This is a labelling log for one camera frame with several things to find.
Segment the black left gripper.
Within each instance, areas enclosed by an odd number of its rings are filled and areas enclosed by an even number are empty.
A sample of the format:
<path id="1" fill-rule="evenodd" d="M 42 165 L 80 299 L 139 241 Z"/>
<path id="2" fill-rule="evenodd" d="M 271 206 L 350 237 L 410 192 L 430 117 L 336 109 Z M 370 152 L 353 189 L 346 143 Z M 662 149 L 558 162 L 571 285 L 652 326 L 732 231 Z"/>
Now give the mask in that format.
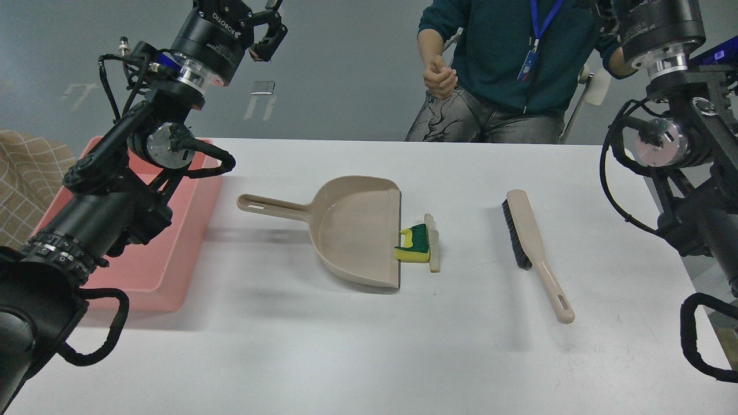
<path id="1" fill-rule="evenodd" d="M 253 15 L 243 1 L 193 1 L 193 8 L 175 37 L 171 52 L 198 61 L 229 86 L 247 51 L 255 62 L 269 62 L 288 28 L 277 9 L 256 13 L 255 27 L 266 25 L 261 40 L 242 21 Z"/>

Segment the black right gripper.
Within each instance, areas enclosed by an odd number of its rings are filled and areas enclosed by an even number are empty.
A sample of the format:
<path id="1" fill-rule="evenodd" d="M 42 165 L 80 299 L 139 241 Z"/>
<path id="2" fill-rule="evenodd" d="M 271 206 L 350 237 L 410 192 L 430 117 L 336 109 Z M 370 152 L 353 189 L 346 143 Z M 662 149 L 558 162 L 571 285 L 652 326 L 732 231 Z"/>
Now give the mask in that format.
<path id="1" fill-rule="evenodd" d="M 686 44 L 692 53 L 706 41 L 698 1 L 614 1 L 620 44 L 627 63 L 649 52 Z"/>

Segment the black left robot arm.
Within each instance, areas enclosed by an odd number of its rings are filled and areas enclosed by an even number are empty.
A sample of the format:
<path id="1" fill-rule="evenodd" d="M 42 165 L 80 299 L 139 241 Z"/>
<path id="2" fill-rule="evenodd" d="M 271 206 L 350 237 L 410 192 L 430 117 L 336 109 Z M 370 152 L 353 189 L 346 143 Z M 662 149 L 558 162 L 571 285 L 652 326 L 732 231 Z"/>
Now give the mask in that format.
<path id="1" fill-rule="evenodd" d="M 2 247 L 2 410 L 55 356 L 76 366 L 112 352 L 129 313 L 116 288 L 89 276 L 127 245 L 171 226 L 182 179 L 235 167 L 224 149 L 196 139 L 185 121 L 210 85 L 228 86 L 245 56 L 268 62 L 287 35 L 280 1 L 195 1 L 169 49 L 141 41 L 101 55 L 99 76 L 113 127 L 63 177 L 71 200 L 19 250 Z"/>

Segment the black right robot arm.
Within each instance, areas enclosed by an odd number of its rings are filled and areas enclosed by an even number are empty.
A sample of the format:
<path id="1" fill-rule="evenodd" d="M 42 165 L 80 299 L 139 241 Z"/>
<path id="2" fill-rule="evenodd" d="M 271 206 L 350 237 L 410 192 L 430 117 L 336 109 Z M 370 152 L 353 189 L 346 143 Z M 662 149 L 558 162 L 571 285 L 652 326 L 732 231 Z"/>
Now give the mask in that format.
<path id="1" fill-rule="evenodd" d="M 602 189 L 626 222 L 682 256 L 713 257 L 736 294 L 736 39 L 692 57 L 706 40 L 697 1 L 587 1 L 598 31 L 645 69 L 646 97 L 620 108 L 599 160 Z M 654 183 L 662 213 L 649 228 L 617 204 L 605 158 Z"/>

